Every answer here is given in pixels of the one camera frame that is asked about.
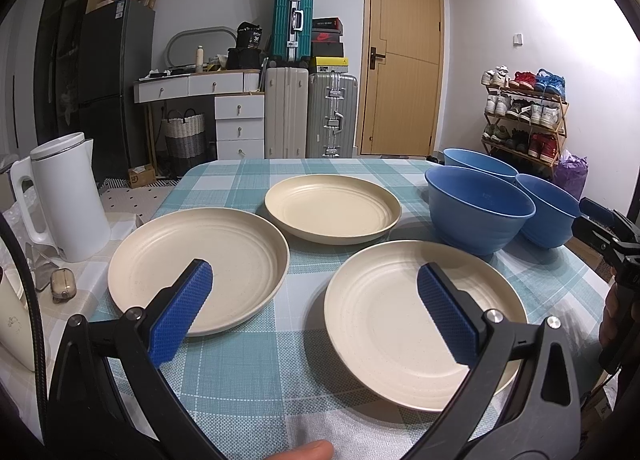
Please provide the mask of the right hand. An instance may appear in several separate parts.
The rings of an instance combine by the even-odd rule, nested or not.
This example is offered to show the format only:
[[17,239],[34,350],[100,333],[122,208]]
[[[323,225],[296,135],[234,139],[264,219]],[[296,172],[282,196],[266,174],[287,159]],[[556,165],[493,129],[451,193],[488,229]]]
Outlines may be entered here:
[[602,321],[599,327],[599,342],[602,348],[607,348],[617,336],[618,324],[616,321],[620,301],[618,300],[617,284],[612,284],[605,298]]

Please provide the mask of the left hand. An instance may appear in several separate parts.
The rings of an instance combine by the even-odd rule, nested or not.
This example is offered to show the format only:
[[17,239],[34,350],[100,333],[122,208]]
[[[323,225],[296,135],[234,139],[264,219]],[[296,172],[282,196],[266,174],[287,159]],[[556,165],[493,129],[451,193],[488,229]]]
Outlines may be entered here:
[[334,447],[330,442],[315,440],[303,446],[273,454],[266,460],[331,460],[333,455]]

